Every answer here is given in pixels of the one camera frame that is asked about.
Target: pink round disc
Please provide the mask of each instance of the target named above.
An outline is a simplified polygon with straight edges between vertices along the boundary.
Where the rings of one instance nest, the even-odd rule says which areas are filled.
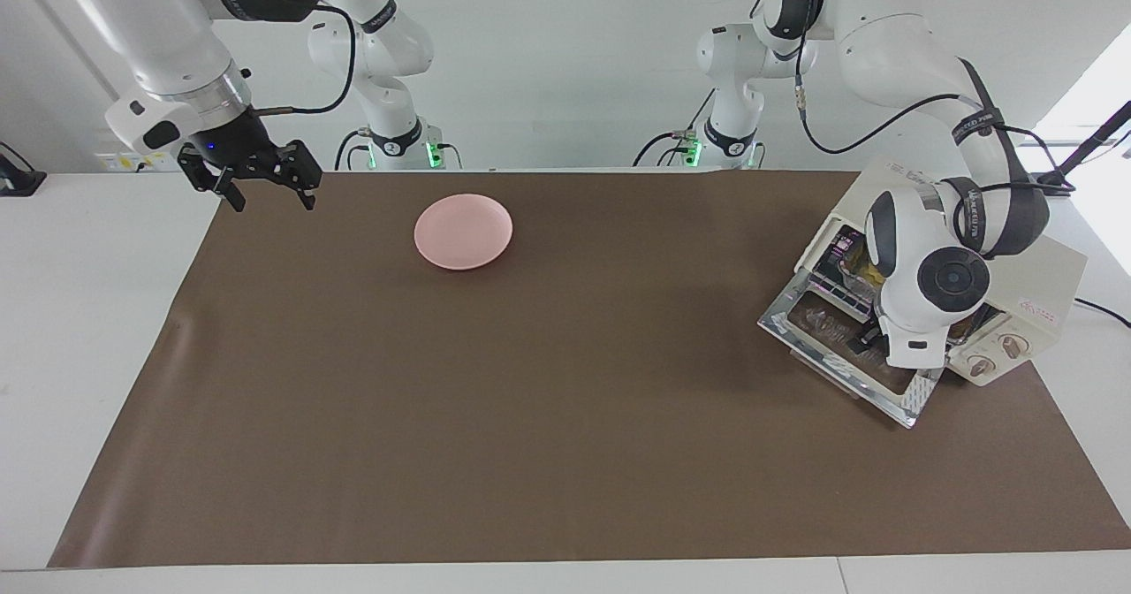
[[[483,267],[506,250],[515,226],[498,200],[455,195],[437,200],[416,219],[416,249],[444,269]]]

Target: brown tablecloth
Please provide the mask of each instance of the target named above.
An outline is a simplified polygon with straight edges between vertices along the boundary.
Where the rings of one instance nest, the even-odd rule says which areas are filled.
[[[1030,365],[905,431],[756,325],[854,179],[328,175],[221,207],[52,567],[1131,546]],[[448,273],[416,215],[515,221]]]

